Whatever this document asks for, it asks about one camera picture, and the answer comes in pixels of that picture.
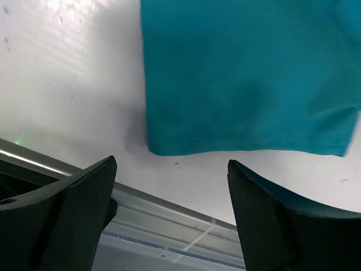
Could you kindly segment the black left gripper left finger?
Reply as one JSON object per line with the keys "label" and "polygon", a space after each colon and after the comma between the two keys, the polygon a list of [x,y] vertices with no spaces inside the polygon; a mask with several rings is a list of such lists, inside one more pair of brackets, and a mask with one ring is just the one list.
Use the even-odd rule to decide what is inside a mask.
{"label": "black left gripper left finger", "polygon": [[59,180],[1,162],[1,269],[90,270],[117,212],[113,156]]}

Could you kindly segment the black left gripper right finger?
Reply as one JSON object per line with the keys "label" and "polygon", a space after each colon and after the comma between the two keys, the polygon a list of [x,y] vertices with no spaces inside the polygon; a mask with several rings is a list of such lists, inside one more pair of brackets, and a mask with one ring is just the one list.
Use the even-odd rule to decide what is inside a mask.
{"label": "black left gripper right finger", "polygon": [[236,160],[228,187],[247,270],[359,270],[360,214],[305,198]]}

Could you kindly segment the teal t shirt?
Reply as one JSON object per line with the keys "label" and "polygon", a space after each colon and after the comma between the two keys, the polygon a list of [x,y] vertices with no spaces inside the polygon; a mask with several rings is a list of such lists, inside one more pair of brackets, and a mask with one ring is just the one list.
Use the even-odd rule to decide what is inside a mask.
{"label": "teal t shirt", "polygon": [[141,1],[160,156],[344,156],[360,111],[359,1]]}

